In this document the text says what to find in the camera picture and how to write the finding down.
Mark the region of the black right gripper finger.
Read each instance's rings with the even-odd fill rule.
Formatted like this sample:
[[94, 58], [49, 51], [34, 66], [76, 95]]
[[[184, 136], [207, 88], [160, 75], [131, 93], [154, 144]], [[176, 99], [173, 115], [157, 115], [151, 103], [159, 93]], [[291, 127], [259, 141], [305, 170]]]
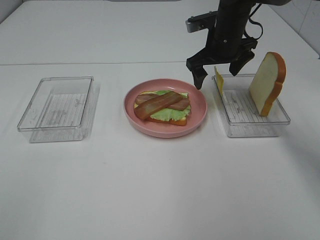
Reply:
[[193, 84], [194, 84], [194, 86], [198, 90], [200, 90], [202, 88], [202, 86], [203, 86], [204, 79], [206, 78], [208, 73], [203, 68], [203, 66], [198, 66], [198, 67], [191, 68], [190, 71], [191, 71], [192, 76], [193, 76]]
[[229, 65], [229, 72], [236, 76], [240, 70], [254, 58], [255, 54], [251, 50], [242, 52], [237, 59], [232, 61]]

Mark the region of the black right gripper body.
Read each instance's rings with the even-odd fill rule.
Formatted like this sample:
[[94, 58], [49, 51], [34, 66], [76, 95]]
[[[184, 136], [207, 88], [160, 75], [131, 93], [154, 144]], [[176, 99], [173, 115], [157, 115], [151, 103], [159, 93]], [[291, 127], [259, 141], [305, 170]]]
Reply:
[[208, 29], [205, 47], [186, 61], [189, 70], [205, 65], [227, 64], [241, 53], [252, 51], [258, 41], [243, 37], [252, 7], [252, 0], [221, 0], [215, 27]]

